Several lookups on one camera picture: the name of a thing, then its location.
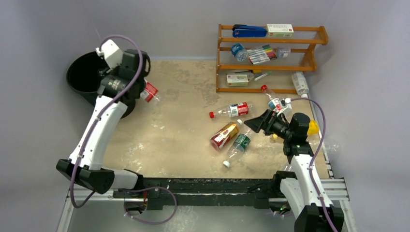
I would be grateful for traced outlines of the red white label bottle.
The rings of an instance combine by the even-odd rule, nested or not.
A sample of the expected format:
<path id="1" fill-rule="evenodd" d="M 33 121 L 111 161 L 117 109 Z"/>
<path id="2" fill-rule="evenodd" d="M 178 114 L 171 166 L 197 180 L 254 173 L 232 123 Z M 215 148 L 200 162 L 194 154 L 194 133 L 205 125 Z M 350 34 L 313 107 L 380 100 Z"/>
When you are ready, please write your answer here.
<path id="1" fill-rule="evenodd" d="M 211 119 L 220 117 L 234 118 L 249 115 L 254 111 L 253 108 L 254 104 L 252 101 L 245 101 L 220 107 L 214 111 L 209 112 L 208 115 Z"/>

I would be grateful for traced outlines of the dark green label bottle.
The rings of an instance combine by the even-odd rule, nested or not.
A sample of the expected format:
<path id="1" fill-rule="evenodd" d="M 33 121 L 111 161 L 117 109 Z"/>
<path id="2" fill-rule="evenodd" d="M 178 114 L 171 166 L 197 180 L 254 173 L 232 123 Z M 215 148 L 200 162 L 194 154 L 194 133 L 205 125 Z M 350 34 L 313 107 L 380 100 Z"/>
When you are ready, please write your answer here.
<path id="1" fill-rule="evenodd" d="M 230 146 L 226 159 L 222 162 L 222 165 L 226 168 L 230 168 L 236 163 L 247 151 L 255 132 L 248 126 L 244 126 L 239 135 Z"/>

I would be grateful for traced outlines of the red cap red label bottle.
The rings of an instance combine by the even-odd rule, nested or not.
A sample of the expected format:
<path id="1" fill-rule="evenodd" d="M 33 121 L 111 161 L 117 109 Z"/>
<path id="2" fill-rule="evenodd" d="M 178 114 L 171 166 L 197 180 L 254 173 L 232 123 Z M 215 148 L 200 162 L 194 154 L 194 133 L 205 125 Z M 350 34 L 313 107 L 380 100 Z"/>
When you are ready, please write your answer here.
<path id="1" fill-rule="evenodd" d="M 145 80 L 145 87 L 140 93 L 140 98 L 147 103 L 158 104 L 160 102 L 158 89 L 147 80 Z"/>

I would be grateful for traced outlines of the red gold label bottle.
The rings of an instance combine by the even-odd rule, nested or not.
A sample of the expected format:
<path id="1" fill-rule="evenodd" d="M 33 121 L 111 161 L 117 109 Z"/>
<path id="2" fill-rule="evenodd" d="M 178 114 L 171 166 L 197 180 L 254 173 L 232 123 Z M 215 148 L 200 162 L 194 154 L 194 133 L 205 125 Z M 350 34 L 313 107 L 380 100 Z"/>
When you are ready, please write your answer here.
<path id="1" fill-rule="evenodd" d="M 239 134 L 242 125 L 243 121 L 241 119 L 227 123 L 210 138 L 210 144 L 217 151 L 223 149 Z"/>

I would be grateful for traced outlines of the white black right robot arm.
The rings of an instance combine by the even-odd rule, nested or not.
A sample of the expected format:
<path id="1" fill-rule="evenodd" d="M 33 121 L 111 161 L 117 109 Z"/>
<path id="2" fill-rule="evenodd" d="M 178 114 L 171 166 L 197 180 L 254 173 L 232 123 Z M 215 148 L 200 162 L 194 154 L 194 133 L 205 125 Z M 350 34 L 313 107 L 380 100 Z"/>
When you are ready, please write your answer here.
<path id="1" fill-rule="evenodd" d="M 344 212 L 336 207 L 322 186 L 314 164 L 315 155 L 307 141 L 310 118 L 295 113 L 290 122 L 272 110 L 244 121 L 253 132 L 275 134 L 283 139 L 283 153 L 292 166 L 291 172 L 277 172 L 271 184 L 272 192 L 285 196 L 293 215 L 295 232 L 340 232 Z"/>

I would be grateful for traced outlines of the clear bottle under right arm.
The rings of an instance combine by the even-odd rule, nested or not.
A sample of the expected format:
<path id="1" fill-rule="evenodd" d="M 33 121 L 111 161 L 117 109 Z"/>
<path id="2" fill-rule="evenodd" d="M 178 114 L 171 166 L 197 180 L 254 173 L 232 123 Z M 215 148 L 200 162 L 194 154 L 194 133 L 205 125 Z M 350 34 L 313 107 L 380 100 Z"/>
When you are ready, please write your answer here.
<path id="1" fill-rule="evenodd" d="M 293 172 L 293 167 L 290 164 L 285 164 L 283 167 L 283 171 Z"/>

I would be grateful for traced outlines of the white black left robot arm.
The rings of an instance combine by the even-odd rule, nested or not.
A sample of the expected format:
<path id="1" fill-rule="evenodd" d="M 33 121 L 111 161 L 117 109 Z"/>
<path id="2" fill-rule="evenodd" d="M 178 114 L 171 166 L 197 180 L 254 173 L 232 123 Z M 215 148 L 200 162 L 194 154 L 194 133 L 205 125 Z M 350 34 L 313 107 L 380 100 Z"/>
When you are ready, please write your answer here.
<path id="1" fill-rule="evenodd" d="M 85 132 L 68 159 L 60 159 L 56 169 L 68 180 L 99 194 L 110 189 L 125 189 L 133 198 L 144 193 L 143 176 L 137 172 L 111 170 L 103 167 L 107 145 L 120 119 L 135 108 L 136 100 L 146 87 L 145 77 L 150 72 L 150 58 L 143 51 L 124 52 L 122 63 L 110 70 L 96 52 L 78 58 L 67 72 L 69 86 L 94 107 L 86 131 L 96 121 L 88 142 Z"/>

